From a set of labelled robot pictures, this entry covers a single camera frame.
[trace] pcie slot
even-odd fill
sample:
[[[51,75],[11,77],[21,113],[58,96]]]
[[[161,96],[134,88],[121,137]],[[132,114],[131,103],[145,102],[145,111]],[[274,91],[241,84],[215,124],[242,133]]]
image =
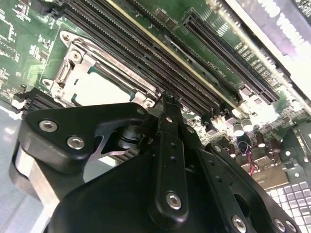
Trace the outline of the pcie slot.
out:
[[[139,29],[135,28],[135,26],[132,25],[132,23],[126,23],[128,20],[121,15],[118,11],[116,11],[110,4],[108,4],[106,1],[102,0],[85,0],[86,2],[82,3],[83,0],[75,1],[75,5],[81,6],[82,4],[84,6],[89,5],[89,7],[93,7],[98,11],[98,13],[101,13],[104,17],[106,17],[108,20],[106,20],[107,23],[114,22],[113,25],[114,29],[116,26],[118,26],[121,30],[127,32],[128,36],[131,36],[133,40],[131,43],[136,43],[137,45],[140,45],[140,49],[142,47],[145,48],[145,53],[149,53],[149,51],[152,51],[155,53],[160,59],[162,59],[164,62],[166,62],[166,65],[169,68],[172,68],[181,78],[183,78],[185,81],[189,82],[194,88],[196,88],[198,91],[200,91],[203,95],[205,95],[206,98],[209,98],[213,102],[220,102],[221,100],[216,100],[217,97],[212,93],[210,90],[204,90],[204,86],[196,81],[196,78],[193,76],[192,73],[190,73],[187,69],[185,69],[183,66],[176,65],[174,63],[174,59],[167,57],[167,53],[161,49],[161,48],[154,48],[152,43],[150,42],[150,39],[146,37],[146,35],[143,35],[140,33]],[[112,30],[110,33],[117,33],[117,30]]]
[[[270,104],[279,99],[270,85],[251,65],[216,35],[213,29],[205,24],[195,12],[190,13],[184,22],[184,26],[266,103]]]
[[[128,50],[124,50],[122,49],[122,46],[117,45],[116,43],[114,43],[111,40],[111,37],[107,36],[104,33],[100,33],[98,32],[98,28],[93,25],[93,23],[90,23],[90,21],[86,21],[84,20],[84,18],[82,17],[82,15],[80,15],[80,17],[77,17],[78,14],[77,12],[71,12],[71,11],[67,11],[66,12],[67,18],[70,19],[71,21],[73,21],[74,23],[76,23],[77,25],[79,25],[81,28],[83,28],[84,30],[86,30],[87,33],[89,33],[90,35],[92,35],[92,37],[98,41],[101,42],[101,44],[108,44],[109,46],[105,46],[105,48],[110,48],[110,52],[111,54],[114,54],[116,56],[116,58],[120,59],[120,60],[124,60],[127,61],[128,64],[130,64],[130,68],[134,68],[136,67],[138,64],[142,64],[143,62],[138,60],[135,61],[133,55],[131,54],[131,52],[129,52]],[[146,80],[150,79],[150,74],[151,72],[149,71],[149,75],[145,76],[144,78]],[[166,91],[170,91],[172,89],[171,86],[169,86],[168,84],[164,83],[164,82],[160,82],[158,83],[159,86],[165,86],[166,87]],[[196,109],[197,114],[199,114],[200,116],[203,114],[204,110],[208,109],[206,106],[206,103],[201,103],[202,98],[199,97],[195,97],[193,95],[191,95],[191,100],[186,100],[184,99],[185,96],[189,96],[189,92],[187,93],[183,93],[183,95],[181,95],[181,93],[176,93],[174,92],[174,94],[182,99],[182,102],[187,103],[186,106],[191,108],[191,109]]]
[[[135,9],[145,18],[148,18],[148,20],[155,25],[156,28],[160,29],[162,32],[164,32],[165,35],[168,35],[170,39],[183,51],[187,51],[187,53],[191,56],[193,60],[195,60],[200,66],[202,66],[205,70],[210,70],[207,62],[198,55],[192,48],[187,46],[182,40],[180,40],[175,34],[173,34],[163,23],[161,23],[154,15],[152,15],[144,6],[142,6],[138,1],[136,0],[126,0],[131,5],[135,7]],[[238,100],[240,99],[240,96],[235,89],[235,87],[227,81],[227,79],[223,76],[215,74],[217,80],[224,86],[224,88],[227,90],[228,93],[230,93],[232,96],[235,96]]]

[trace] silver screw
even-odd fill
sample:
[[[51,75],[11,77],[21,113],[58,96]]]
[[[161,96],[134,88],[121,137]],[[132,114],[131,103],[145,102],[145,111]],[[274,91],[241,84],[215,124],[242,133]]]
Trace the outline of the silver screw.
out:
[[[190,133],[194,133],[194,129],[191,128],[190,126],[187,126],[187,130],[188,130]]]
[[[73,61],[73,62],[79,62],[82,59],[82,55],[79,51],[77,50],[72,50],[69,54],[69,58]]]
[[[141,114],[141,115],[144,115],[144,114],[145,114],[144,111],[141,110],[140,108],[137,109],[137,112],[138,112],[139,114]]]
[[[277,218],[274,219],[274,223],[276,224],[276,227],[281,231],[281,232],[286,232],[286,228],[284,224],[278,220]]]
[[[166,118],[166,120],[167,120],[169,123],[172,123],[172,122],[173,122],[172,118],[170,118],[169,116]]]
[[[242,219],[240,219],[240,217],[234,215],[232,217],[232,223],[236,227],[236,229],[238,229],[239,232],[246,233],[246,225],[242,221]]]
[[[81,150],[85,146],[84,141],[77,136],[68,138],[67,145],[75,150]]]
[[[288,226],[293,232],[297,232],[296,227],[295,227],[289,220],[286,220],[285,222],[286,222],[287,226]]]
[[[64,34],[64,35],[63,35],[63,39],[64,39],[65,41],[69,41],[69,40],[70,40],[69,35]]]
[[[57,124],[51,120],[43,120],[39,123],[39,127],[41,130],[52,133],[55,132],[58,128]]]
[[[181,199],[175,193],[168,193],[166,201],[172,209],[179,210],[181,208]]]
[[[217,152],[221,152],[222,151],[222,149],[220,149],[219,146],[215,146],[215,149],[216,149]]]

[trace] hole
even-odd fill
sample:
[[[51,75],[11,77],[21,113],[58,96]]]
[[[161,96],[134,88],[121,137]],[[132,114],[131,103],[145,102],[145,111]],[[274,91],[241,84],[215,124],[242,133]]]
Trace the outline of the hole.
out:
[[[177,162],[177,159],[176,159],[174,156],[172,156],[170,159],[171,159],[171,161],[172,161],[173,163],[176,163],[176,162]]]
[[[216,179],[218,180],[219,183],[222,183],[223,182],[223,179],[219,176],[216,176]]]
[[[74,146],[80,146],[80,140],[78,140],[78,139],[73,139],[72,140],[72,144],[74,145]]]
[[[44,127],[50,130],[51,128],[53,128],[53,125],[51,123],[44,123]]]
[[[68,36],[68,35],[63,35],[63,39],[64,39],[65,41],[69,41],[69,36]]]
[[[249,217],[250,209],[248,203],[245,201],[245,199],[240,194],[234,194],[235,199],[237,200],[237,203],[239,204],[240,209],[242,210],[242,213],[245,217]]]

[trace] electrolytic capacitor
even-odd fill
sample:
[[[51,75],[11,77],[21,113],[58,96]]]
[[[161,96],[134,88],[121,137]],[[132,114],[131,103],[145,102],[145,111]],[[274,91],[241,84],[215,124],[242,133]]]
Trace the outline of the electrolytic capacitor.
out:
[[[270,147],[271,147],[272,152],[275,152],[275,153],[281,152],[280,143],[278,142],[278,140],[276,138],[272,138],[270,140]]]
[[[263,148],[266,146],[262,133],[256,134],[256,141],[259,148]]]
[[[243,127],[241,124],[235,124],[233,126],[233,133],[236,137],[240,137],[244,134]]]
[[[235,147],[233,144],[229,144],[229,155],[231,158],[235,158],[236,153],[235,153]]]
[[[251,132],[254,129],[254,126],[250,119],[244,119],[242,121],[242,126],[245,132]]]

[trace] hex bolt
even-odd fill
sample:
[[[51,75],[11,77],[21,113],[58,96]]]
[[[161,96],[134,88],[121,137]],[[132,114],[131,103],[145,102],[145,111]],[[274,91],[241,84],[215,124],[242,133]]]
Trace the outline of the hex bolt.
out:
[[[77,136],[68,138],[67,145],[75,150],[81,150],[85,146],[84,141]]]
[[[39,127],[44,132],[52,133],[58,129],[57,124],[51,120],[43,120],[39,123]]]
[[[286,220],[285,222],[286,222],[287,226],[288,226],[293,232],[297,232],[296,227],[295,227],[289,220]]]
[[[274,219],[274,223],[276,224],[276,227],[281,231],[281,232],[286,232],[286,228],[284,224],[278,220],[277,218]]]
[[[234,215],[232,217],[232,223],[239,232],[246,233],[246,225],[239,216]]]
[[[221,151],[222,151],[222,149],[220,149],[219,146],[215,146],[215,150],[216,150],[217,152],[221,152]]]
[[[179,210],[181,208],[181,199],[175,193],[168,193],[166,202],[172,209]]]

